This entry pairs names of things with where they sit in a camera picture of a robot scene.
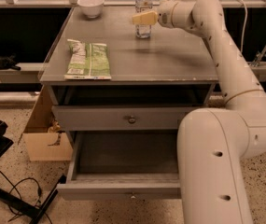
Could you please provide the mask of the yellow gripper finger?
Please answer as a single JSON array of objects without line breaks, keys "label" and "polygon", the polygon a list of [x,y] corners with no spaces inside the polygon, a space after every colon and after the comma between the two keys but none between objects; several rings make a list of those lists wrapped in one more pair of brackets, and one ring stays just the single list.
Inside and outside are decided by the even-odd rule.
[{"label": "yellow gripper finger", "polygon": [[158,22],[158,14],[154,10],[136,13],[132,16],[135,25],[154,25]]}]

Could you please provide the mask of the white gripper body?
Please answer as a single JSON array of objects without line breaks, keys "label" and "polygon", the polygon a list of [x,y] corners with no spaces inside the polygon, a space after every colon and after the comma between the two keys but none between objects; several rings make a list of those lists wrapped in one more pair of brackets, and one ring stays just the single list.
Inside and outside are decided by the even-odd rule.
[{"label": "white gripper body", "polygon": [[160,4],[157,8],[159,25],[162,27],[174,28],[172,17],[176,5],[176,0],[160,0]]}]

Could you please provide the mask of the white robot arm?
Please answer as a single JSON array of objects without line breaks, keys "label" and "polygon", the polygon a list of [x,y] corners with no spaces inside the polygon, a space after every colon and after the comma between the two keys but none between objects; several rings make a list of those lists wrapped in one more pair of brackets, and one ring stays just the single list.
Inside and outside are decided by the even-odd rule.
[{"label": "white robot arm", "polygon": [[133,15],[201,37],[213,59],[222,108],[188,113],[177,133],[184,224],[253,224],[240,161],[266,152],[266,92],[229,34],[219,0],[163,0]]}]

